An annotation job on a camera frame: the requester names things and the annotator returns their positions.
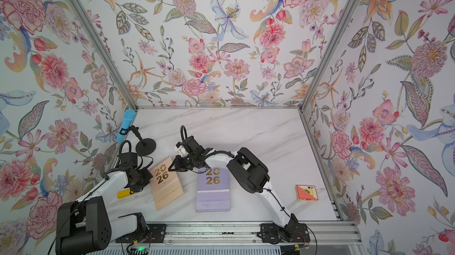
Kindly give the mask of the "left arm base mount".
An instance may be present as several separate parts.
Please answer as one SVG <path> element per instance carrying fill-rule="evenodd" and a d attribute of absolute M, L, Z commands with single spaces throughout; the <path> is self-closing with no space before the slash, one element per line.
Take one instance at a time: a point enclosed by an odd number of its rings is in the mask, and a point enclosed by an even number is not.
<path fill-rule="evenodd" d="M 115 239 L 115 243 L 163 243 L 166 229 L 166 224 L 147 224 L 146 228 L 139 227 L 137 231 Z"/>

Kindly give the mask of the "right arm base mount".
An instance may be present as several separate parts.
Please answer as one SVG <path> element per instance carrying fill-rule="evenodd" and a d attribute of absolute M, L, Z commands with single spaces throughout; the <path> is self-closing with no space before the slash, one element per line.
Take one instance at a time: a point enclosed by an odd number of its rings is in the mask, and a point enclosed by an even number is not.
<path fill-rule="evenodd" d="M 295 223 L 291 221 L 285 227 L 279 227 L 277 224 L 260 225 L 260 231 L 256 236 L 263 243 L 278 244 L 278 243 L 310 243 L 310 236 L 306 224 Z"/>

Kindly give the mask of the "purple calendar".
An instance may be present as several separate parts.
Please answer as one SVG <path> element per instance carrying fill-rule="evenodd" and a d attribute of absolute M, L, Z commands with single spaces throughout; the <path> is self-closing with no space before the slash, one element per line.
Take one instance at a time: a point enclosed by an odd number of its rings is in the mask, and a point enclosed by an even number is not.
<path fill-rule="evenodd" d="M 226 212 L 231 209 L 229 171 L 225 168 L 199 169 L 196 212 Z"/>

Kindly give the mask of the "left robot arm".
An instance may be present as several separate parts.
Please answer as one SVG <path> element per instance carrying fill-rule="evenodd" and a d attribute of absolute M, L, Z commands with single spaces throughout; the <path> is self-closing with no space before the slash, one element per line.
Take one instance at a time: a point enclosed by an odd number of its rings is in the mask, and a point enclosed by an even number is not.
<path fill-rule="evenodd" d="M 128 212 L 109 218 L 107 205 L 118 193 L 129 190 L 140 193 L 149 185 L 151 164 L 144 166 L 137 160 L 123 161 L 110 170 L 103 181 L 85 195 L 58 208 L 56 237 L 57 255 L 86 255 L 106 249 L 112 241 L 127 237 L 136 244 L 152 235 L 141 212 Z"/>

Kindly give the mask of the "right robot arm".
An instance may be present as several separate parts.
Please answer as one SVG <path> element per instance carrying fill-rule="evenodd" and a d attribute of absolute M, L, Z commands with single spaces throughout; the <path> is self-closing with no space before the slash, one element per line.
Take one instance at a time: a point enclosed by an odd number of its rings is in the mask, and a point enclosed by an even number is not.
<path fill-rule="evenodd" d="M 170 172 L 226 168 L 245 191 L 256 195 L 271 216 L 271 230 L 266 232 L 273 243 L 291 243 L 293 237 L 303 237 L 298 219 L 287 212 L 276 195 L 267 166 L 249 149 L 242 147 L 237 152 L 229 152 L 203 148 L 193 136 L 182 139 L 174 149 L 177 155 L 168 169 Z"/>

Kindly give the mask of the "peach calendar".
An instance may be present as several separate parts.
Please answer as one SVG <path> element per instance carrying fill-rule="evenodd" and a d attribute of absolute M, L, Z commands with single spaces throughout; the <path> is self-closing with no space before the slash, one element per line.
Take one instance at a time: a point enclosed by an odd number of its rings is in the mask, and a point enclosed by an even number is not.
<path fill-rule="evenodd" d="M 172 163 L 173 160 L 167 157 L 149 169 L 152 174 L 150 187 L 157 211 L 163 209 L 184 193 L 177 172 L 168 170 Z"/>

